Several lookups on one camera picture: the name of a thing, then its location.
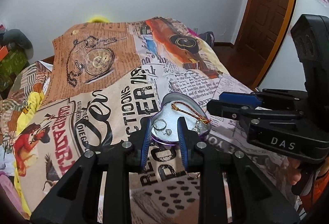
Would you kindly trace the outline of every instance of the door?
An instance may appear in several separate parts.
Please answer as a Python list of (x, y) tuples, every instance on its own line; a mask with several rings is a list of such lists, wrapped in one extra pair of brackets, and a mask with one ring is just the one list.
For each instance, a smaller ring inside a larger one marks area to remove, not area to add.
[(248, 3), (249, 11), (241, 25), (235, 49), (243, 56), (244, 65), (250, 71), (247, 77), (238, 79), (254, 88), (279, 50), (292, 15), (294, 0), (248, 0)]

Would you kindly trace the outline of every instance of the door frame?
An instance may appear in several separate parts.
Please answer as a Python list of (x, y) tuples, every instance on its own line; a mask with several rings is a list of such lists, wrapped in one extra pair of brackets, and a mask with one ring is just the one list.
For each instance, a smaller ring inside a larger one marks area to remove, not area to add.
[[(250, 10), (250, 7), (251, 7), (251, 1), (252, 0), (247, 1), (247, 5), (246, 5), (246, 9), (244, 11), (241, 26), (240, 26), (239, 32), (237, 34), (237, 37), (236, 37), (236, 40), (235, 40), (235, 43), (234, 43), (234, 47), (233, 47), (234, 49), (237, 48), (237, 44), (238, 44), (239, 40), (241, 39), (242, 32), (243, 32), (244, 26), (246, 24), (248, 14), (249, 14), (249, 10)], [(290, 25), (290, 21), (291, 21), (292, 15), (293, 15), (295, 4), (296, 4), (296, 0), (289, 0), (288, 1), (286, 14), (284, 16), (283, 23), (282, 23), (282, 26), (280, 28), (279, 34), (277, 36), (277, 39), (274, 42), (273, 48), (272, 48), (268, 58), (266, 59), (264, 65), (263, 65), (263, 68), (259, 72), (259, 74), (258, 74), (257, 78), (255, 79), (255, 81), (251, 84), (251, 86), (250, 86), (251, 89), (256, 88), (260, 84), (260, 82), (263, 80), (264, 76), (266, 75), (267, 71), (269, 70), (270, 66), (272, 65), (277, 53), (279, 52), (279, 49), (282, 45), (282, 42), (283, 42), (284, 38), (286, 37), (287, 31), (289, 29), (289, 25)]]

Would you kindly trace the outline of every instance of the brown wooden door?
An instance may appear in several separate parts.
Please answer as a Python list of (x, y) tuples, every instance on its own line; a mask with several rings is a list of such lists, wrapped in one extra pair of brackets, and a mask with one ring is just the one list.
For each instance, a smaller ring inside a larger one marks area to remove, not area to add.
[(245, 85), (256, 87), (253, 84), (278, 38), (288, 2), (289, 0), (251, 0), (245, 24), (241, 26), (241, 36), (238, 36), (235, 43), (235, 49), (243, 56), (244, 65), (249, 69), (247, 77), (237, 77)]

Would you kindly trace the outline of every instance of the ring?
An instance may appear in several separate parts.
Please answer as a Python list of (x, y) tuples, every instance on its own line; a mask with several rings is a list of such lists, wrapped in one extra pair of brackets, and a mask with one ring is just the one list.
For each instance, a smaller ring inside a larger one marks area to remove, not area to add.
[(154, 121), (153, 123), (153, 127), (155, 130), (159, 130), (159, 131), (162, 131), (166, 128), (167, 126), (167, 123), (166, 121), (164, 121), (163, 119), (159, 118), (157, 120)]

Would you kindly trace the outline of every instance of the silver screw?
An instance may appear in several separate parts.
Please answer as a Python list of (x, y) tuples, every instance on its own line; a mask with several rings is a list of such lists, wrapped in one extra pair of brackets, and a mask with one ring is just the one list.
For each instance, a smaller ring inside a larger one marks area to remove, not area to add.
[(236, 152), (234, 153), (234, 155), (235, 155), (237, 158), (243, 158), (243, 157), (244, 157), (244, 153), (241, 152), (241, 151), (236, 151)]
[(259, 120), (258, 119), (253, 119), (253, 120), (251, 120), (251, 123), (257, 125), (257, 124), (259, 124)]
[(126, 148), (126, 149), (130, 148), (131, 145), (132, 145), (132, 143), (130, 141), (125, 141), (122, 143), (122, 147)]
[(207, 147), (206, 143), (203, 142), (203, 141), (199, 141), (199, 142), (196, 144), (196, 146), (197, 146), (198, 148), (200, 148), (200, 149), (204, 149), (204, 148)]
[(88, 151), (85, 152), (85, 157), (90, 158), (90, 157), (93, 157), (93, 156), (94, 156), (93, 151), (88, 150)]

